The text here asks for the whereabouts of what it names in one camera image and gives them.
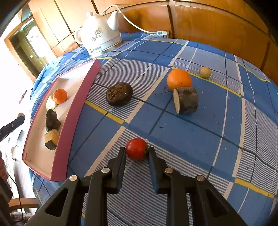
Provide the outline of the dark wrinkled fruit piece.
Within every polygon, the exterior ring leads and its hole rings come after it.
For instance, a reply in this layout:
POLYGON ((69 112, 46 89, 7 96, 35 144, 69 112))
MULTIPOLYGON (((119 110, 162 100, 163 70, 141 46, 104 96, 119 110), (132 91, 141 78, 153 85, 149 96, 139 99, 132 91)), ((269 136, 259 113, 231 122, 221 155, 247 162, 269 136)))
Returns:
POLYGON ((61 125, 61 121, 58 120, 57 113, 52 109, 47 110, 45 127, 46 131, 49 132, 52 129, 58 130, 61 125))

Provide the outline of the yellow peeled fruit piece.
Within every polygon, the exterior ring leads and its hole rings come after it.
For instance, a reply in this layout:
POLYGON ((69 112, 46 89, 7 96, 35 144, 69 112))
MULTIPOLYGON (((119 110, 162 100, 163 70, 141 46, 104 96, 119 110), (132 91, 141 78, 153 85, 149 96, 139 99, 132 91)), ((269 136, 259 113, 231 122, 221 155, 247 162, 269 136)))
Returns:
POLYGON ((50 95, 46 101, 46 109, 47 110, 53 110, 57 107, 56 102, 53 100, 52 95, 50 95))

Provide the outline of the orange tangerine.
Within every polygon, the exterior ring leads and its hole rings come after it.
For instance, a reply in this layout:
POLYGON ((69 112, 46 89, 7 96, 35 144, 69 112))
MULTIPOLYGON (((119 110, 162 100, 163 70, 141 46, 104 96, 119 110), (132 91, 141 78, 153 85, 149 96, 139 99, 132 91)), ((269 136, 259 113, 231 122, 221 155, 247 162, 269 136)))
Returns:
POLYGON ((64 89, 59 88, 54 91, 52 98, 56 104, 62 104, 67 100, 67 92, 64 89))
POLYGON ((192 87, 192 79, 188 72, 181 69, 173 69, 167 76, 167 85, 170 90, 192 87))

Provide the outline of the red tomato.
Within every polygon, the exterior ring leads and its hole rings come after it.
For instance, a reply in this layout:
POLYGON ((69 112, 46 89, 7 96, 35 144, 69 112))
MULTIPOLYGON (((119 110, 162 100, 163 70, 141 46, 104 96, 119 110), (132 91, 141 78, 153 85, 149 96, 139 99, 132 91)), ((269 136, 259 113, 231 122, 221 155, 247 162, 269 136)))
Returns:
POLYGON ((125 147, 127 156, 133 161, 143 161, 148 149, 147 142, 141 138, 131 139, 125 147))

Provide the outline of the dark brown round fruit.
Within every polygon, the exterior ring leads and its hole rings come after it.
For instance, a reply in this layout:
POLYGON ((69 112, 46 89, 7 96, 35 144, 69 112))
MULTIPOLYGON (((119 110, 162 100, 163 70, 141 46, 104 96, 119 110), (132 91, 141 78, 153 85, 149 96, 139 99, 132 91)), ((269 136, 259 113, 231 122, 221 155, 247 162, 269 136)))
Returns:
POLYGON ((132 98, 133 89, 130 84, 118 82, 106 92, 107 103, 111 106, 126 105, 132 98))

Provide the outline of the dark-skinned cut fruit chunk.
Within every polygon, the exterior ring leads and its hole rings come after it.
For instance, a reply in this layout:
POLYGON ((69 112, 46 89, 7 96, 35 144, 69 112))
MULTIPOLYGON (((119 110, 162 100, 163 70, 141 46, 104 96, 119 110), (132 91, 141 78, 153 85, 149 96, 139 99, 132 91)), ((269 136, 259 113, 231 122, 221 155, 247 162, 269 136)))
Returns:
POLYGON ((191 114, 197 111, 198 94, 193 87, 175 88, 173 101, 177 114, 191 114))

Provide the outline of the cream cut fruit chunk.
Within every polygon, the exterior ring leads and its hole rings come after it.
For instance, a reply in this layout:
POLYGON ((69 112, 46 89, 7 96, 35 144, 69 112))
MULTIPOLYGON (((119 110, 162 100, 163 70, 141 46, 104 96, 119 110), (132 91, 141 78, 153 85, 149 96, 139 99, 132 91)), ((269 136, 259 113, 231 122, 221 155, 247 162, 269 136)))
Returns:
POLYGON ((59 136, 60 136, 60 132, 56 129, 52 129, 51 131, 46 133, 44 135, 45 146, 51 151, 56 150, 59 136))

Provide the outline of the pink-rimmed white tray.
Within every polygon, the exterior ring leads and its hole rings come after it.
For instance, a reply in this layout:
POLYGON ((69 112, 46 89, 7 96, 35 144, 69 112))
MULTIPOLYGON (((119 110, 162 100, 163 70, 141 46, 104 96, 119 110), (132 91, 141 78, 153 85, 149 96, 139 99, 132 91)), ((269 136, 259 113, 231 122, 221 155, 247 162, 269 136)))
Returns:
POLYGON ((57 77, 44 95, 30 125, 22 155, 24 163, 41 177, 50 181, 65 180, 76 125, 100 69, 101 64, 96 58, 81 64, 57 77), (46 101, 58 88, 66 90, 68 99, 55 108, 61 121, 60 136, 56 149, 49 150, 44 139, 46 101))

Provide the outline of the wooden door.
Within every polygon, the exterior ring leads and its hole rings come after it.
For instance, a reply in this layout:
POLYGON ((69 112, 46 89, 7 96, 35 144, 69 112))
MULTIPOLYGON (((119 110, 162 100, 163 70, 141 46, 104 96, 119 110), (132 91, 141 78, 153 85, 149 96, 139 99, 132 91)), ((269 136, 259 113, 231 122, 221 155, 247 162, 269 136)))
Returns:
POLYGON ((44 66, 56 59, 34 19, 27 19, 17 25, 5 37, 4 42, 18 65, 33 82, 44 66))

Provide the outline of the blue plaid tablecloth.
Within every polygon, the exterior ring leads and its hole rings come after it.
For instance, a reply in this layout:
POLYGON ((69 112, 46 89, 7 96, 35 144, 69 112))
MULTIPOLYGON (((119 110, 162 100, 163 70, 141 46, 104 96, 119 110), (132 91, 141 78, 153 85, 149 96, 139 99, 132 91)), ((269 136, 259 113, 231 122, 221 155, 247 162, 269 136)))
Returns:
POLYGON ((247 225, 277 213, 277 85, 256 66, 209 45, 158 35, 122 33, 123 43, 99 57, 67 164, 83 177, 105 167, 133 138, 146 140, 179 173, 205 176, 247 225), (200 68, 211 70, 209 79, 200 68), (167 76, 188 72, 197 111, 177 114, 167 76), (107 90, 131 85, 123 106, 107 90))

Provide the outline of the white ceramic electric kettle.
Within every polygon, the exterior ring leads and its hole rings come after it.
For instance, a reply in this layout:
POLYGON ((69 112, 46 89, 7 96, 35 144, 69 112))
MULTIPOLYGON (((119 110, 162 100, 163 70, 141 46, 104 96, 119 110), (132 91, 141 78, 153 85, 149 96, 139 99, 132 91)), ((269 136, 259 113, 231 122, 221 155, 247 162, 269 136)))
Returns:
POLYGON ((75 41, 83 45, 91 57, 97 57, 122 42, 118 11, 110 17, 87 12, 83 26, 74 32, 75 41))

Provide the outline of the wooden wall cabinet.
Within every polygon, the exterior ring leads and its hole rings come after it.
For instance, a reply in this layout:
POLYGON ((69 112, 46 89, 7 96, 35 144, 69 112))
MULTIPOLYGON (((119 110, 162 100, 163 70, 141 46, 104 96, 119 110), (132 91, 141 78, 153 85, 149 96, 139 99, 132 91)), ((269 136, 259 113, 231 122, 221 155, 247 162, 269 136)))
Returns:
POLYGON ((73 50, 73 33, 86 13, 118 15, 120 31, 169 31, 235 54, 277 82, 277 34, 245 1, 29 1, 32 15, 56 56, 73 50))

